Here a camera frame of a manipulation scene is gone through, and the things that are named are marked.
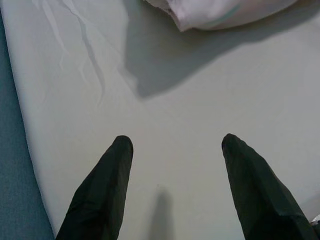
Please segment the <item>pink patterned pillow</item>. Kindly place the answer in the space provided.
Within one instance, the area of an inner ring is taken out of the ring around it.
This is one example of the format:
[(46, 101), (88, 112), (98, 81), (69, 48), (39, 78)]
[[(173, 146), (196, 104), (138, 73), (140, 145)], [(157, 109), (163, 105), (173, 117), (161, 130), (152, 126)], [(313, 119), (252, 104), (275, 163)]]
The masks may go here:
[(145, 0), (169, 15), (181, 31), (242, 26), (276, 14), (298, 0)]

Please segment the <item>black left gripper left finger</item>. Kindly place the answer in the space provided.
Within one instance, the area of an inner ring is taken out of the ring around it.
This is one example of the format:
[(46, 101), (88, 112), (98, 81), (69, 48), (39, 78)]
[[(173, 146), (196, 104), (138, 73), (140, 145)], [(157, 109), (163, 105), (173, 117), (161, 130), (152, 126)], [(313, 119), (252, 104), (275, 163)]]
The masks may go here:
[(56, 240), (117, 240), (134, 148), (119, 135), (75, 191)]

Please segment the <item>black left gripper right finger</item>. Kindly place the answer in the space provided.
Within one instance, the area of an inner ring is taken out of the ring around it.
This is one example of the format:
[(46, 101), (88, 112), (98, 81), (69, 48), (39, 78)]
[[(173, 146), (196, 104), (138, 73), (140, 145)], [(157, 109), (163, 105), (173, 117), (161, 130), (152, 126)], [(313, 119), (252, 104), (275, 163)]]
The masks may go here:
[(245, 240), (319, 240), (319, 230), (261, 155), (231, 133), (221, 148)]

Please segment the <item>teal bed base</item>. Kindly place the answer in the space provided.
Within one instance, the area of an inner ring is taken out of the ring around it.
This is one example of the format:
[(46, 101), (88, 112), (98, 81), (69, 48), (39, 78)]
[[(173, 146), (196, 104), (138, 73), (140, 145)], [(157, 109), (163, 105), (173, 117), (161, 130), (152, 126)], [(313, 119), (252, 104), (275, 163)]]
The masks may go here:
[(0, 11), (0, 240), (54, 240), (28, 149)]

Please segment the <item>white sheeted mattress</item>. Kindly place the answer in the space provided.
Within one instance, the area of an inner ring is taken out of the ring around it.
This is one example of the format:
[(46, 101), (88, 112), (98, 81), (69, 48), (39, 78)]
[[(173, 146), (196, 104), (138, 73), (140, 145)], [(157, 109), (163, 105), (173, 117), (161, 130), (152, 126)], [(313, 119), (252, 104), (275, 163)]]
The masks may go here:
[(119, 240), (244, 240), (221, 143), (255, 149), (320, 214), (320, 0), (180, 32), (144, 0), (0, 0), (30, 157), (57, 233), (119, 135), (134, 147)]

